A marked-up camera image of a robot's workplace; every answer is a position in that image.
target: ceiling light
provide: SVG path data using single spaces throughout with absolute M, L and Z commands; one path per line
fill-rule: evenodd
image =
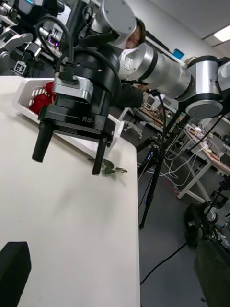
M 214 34 L 221 42 L 226 42 L 230 39 L 230 25 Z

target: gray floor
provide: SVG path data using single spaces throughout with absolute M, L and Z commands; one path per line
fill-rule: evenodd
M 119 116 L 120 110 L 112 108 L 111 113 Z M 153 135 L 151 129 L 144 128 L 143 140 Z M 137 146 L 141 141 L 133 130 L 122 134 L 122 137 Z M 138 161 L 142 162 L 148 150 L 138 154 Z M 187 167 L 178 174 L 179 182 L 183 182 L 188 174 Z M 145 174 L 138 184 L 139 203 L 151 178 Z M 202 178 L 202 183 L 210 195 L 219 187 L 221 176 L 210 169 Z M 173 184 L 165 177 L 160 177 L 155 191 L 154 200 L 149 209 L 145 228 L 139 231 L 140 249 L 140 278 L 141 280 L 159 262 L 173 254 L 185 243 L 183 217 L 187 206 L 195 202 L 189 196 L 182 200 L 176 198 Z M 141 221 L 144 204 L 139 210 Z M 185 247 L 171 260 L 160 266 L 141 286 L 142 307 L 205 307 L 206 303 L 202 289 L 194 271 L 196 251 Z

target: red toy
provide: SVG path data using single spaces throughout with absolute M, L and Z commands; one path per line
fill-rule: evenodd
M 49 82 L 46 85 L 46 94 L 41 94 L 35 97 L 33 104 L 30 106 L 30 110 L 37 115 L 41 112 L 44 106 L 54 103 L 56 95 L 53 92 L 54 82 Z

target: white table surface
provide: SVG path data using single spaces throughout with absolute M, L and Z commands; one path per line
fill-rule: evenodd
M 0 248 L 27 241 L 32 271 L 19 307 L 139 307 L 136 149 L 110 153 L 127 174 L 92 175 L 87 157 L 58 137 L 42 164 L 38 127 L 14 109 L 22 78 L 0 78 Z

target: robotic arm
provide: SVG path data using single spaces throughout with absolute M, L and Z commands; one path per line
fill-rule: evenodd
M 86 5 L 79 0 L 69 20 L 69 62 L 61 71 L 63 53 L 57 64 L 54 105 L 42 109 L 40 132 L 33 159 L 43 161 L 53 132 L 98 141 L 93 174 L 100 173 L 106 146 L 115 129 L 108 118 L 113 99 L 119 99 L 122 80 L 149 84 L 177 99 L 181 111 L 199 118 L 228 112 L 230 62 L 213 56 L 193 60 L 187 69 L 148 44 L 124 50 L 135 31 L 136 19 L 125 1 L 103 0 Z M 73 40 L 79 46 L 73 48 Z
M 125 50 L 120 78 L 140 81 L 179 102 L 179 108 L 196 118 L 227 113 L 230 89 L 230 59 L 203 56 L 183 68 L 148 44 Z

